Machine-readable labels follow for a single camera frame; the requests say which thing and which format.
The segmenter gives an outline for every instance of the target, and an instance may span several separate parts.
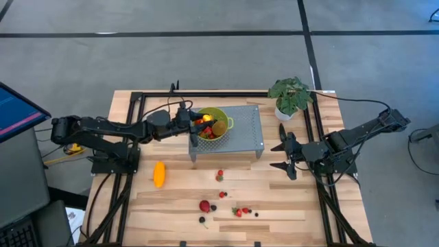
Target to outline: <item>concrete floor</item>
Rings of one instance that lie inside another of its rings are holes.
[[[311,31],[439,30],[437,1],[306,0]],[[294,0],[14,0],[0,33],[301,30]],[[402,133],[364,146],[357,166],[374,241],[437,246],[439,178],[418,171],[407,135],[439,123],[439,36],[313,36],[322,88],[340,97],[379,99],[412,120]],[[0,38],[0,81],[52,113],[106,116],[117,89],[267,89],[299,76],[312,85],[302,36],[191,38]],[[340,102],[347,128],[376,117],[375,104]],[[49,127],[45,122],[37,128]],[[46,139],[49,133],[38,133]],[[54,144],[41,143],[43,153]],[[431,140],[413,145],[439,172]],[[58,158],[61,154],[51,155]],[[49,184],[80,193],[90,163],[59,164]]]

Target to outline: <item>white pot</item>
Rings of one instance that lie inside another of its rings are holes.
[[[293,113],[293,115],[287,115],[287,114],[284,114],[284,113],[282,113],[277,107],[275,107],[275,110],[274,110],[274,114],[276,115],[276,117],[279,119],[279,120],[281,120],[281,121],[288,121],[288,120],[290,120],[292,117],[293,117],[293,115],[294,115],[294,113]]]

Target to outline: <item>black floor stripe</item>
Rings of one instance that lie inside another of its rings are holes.
[[[28,33],[0,34],[0,38],[136,38],[136,37],[216,37],[216,36],[294,36],[302,31],[255,30],[255,31],[199,31],[199,32],[117,32],[117,33]]]
[[[12,2],[14,0],[8,0],[5,5],[3,6],[3,9],[0,12],[0,22],[3,20],[3,17],[5,17],[6,12],[9,10],[9,7],[11,6]]]
[[[303,36],[305,37],[305,45],[307,47],[309,65],[312,67],[312,76],[315,90],[322,90],[322,83],[318,75],[316,55],[314,54],[313,42],[311,40],[311,32],[309,31],[307,13],[305,12],[305,5],[303,0],[297,0],[300,12],[300,20],[302,21]]]
[[[393,30],[393,31],[311,31],[312,36],[404,36],[439,35],[439,30]]]

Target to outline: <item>computer screen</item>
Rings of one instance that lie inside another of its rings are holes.
[[[50,117],[46,110],[0,82],[0,143]]]

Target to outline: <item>wooden table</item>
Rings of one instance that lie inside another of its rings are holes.
[[[131,92],[115,91],[109,120],[125,123]],[[141,145],[141,162],[133,179],[123,245],[178,246],[180,241],[187,241],[188,246],[254,246],[254,242],[261,242],[262,246],[325,246],[314,177],[309,172],[298,170],[297,180],[291,181],[284,171],[269,166],[270,163],[285,160],[285,153],[270,151],[280,143],[280,121],[274,115],[275,100],[254,97],[185,99],[192,100],[193,107],[257,104],[265,151],[259,160],[254,152],[201,154],[196,163],[192,163],[187,135]],[[145,111],[166,104],[166,101],[164,97],[147,98]],[[344,125],[337,100],[318,95],[318,103],[325,133],[342,129]],[[171,111],[174,116],[176,106],[172,106]],[[134,112],[133,121],[137,119],[137,110]],[[317,139],[312,107],[309,112]],[[295,133],[300,143],[308,142],[302,111],[283,124],[287,132]],[[114,137],[107,139],[118,141]],[[163,161],[167,168],[165,184],[161,189],[155,188],[152,182],[157,161]],[[224,170],[224,181],[220,183],[215,180],[218,169]],[[84,230],[91,199],[104,177],[104,174],[100,174],[93,179]],[[114,177],[112,175],[106,181],[97,197],[91,220],[92,231],[108,212]],[[220,199],[218,194],[221,191],[226,191],[228,196]],[[337,193],[342,213],[359,235],[371,242],[358,185],[344,176],[337,184]],[[201,200],[215,204],[217,211],[202,213],[198,207]],[[259,213],[259,217],[254,214],[235,217],[233,207],[251,208],[253,213]],[[335,219],[328,211],[333,238],[337,241]],[[206,218],[205,226],[208,229],[198,222],[200,216]],[[111,241],[116,239],[118,223],[119,215],[116,215]]]

